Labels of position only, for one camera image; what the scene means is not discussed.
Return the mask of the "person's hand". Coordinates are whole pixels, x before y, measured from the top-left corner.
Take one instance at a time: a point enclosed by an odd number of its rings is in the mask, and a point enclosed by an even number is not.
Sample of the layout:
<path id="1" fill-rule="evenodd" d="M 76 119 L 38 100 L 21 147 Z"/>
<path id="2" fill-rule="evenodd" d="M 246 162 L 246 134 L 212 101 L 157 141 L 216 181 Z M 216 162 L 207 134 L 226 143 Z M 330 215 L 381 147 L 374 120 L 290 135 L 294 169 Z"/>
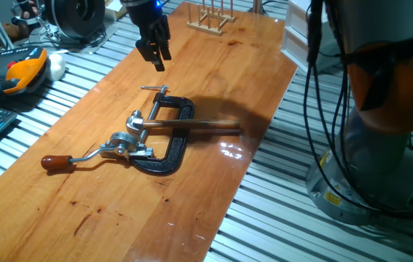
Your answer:
<path id="1" fill-rule="evenodd" d="M 32 8 L 31 12 L 23 10 L 20 14 L 20 17 L 24 20 L 29 20 L 37 16 L 39 16 L 39 11 L 35 7 Z"/>

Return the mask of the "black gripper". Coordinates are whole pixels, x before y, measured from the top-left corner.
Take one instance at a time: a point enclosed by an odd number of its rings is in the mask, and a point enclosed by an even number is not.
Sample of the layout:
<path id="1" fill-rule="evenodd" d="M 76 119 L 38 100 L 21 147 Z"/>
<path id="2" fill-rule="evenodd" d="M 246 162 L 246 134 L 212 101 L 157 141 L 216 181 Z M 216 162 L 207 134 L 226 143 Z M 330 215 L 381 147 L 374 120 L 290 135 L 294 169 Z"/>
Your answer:
<path id="1" fill-rule="evenodd" d="M 158 0 L 124 0 L 129 17 L 140 31 L 141 39 L 135 43 L 143 59 L 151 62 L 156 71 L 164 71 L 165 67 L 160 57 L 171 60 L 169 50 L 170 29 L 168 18 L 163 15 Z M 159 48 L 149 41 L 158 40 Z"/>

